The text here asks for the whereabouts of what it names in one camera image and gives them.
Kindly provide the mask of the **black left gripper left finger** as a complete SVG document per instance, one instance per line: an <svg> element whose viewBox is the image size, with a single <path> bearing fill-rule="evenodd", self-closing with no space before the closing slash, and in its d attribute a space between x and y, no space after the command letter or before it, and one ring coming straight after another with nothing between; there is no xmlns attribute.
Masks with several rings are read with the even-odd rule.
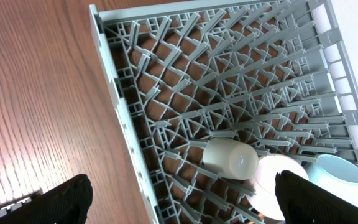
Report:
<svg viewBox="0 0 358 224"><path fill-rule="evenodd" d="M85 224L93 187L78 174L43 194L33 194L0 208L0 223Z"/></svg>

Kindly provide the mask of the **cream white cup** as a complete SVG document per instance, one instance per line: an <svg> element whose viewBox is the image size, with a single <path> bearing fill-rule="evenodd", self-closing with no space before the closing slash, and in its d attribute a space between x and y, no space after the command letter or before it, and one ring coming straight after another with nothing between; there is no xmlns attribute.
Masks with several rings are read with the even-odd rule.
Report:
<svg viewBox="0 0 358 224"><path fill-rule="evenodd" d="M203 150L203 163L219 177L247 180L255 174L259 157L248 144L227 138L213 138Z"/></svg>

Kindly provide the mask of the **light blue bowl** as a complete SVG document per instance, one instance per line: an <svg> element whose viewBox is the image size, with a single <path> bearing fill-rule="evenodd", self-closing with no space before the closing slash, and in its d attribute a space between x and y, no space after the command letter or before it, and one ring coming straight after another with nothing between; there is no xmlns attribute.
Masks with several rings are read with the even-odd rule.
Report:
<svg viewBox="0 0 358 224"><path fill-rule="evenodd" d="M330 154L316 158L305 165L310 182L358 207L358 167Z"/></svg>

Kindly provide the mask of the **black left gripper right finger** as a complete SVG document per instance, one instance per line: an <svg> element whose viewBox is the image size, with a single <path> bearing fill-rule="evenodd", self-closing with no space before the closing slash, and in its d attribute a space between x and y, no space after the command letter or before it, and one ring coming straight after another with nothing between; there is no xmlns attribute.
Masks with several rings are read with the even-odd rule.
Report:
<svg viewBox="0 0 358 224"><path fill-rule="evenodd" d="M288 170L275 176L286 224L358 224L358 207Z"/></svg>

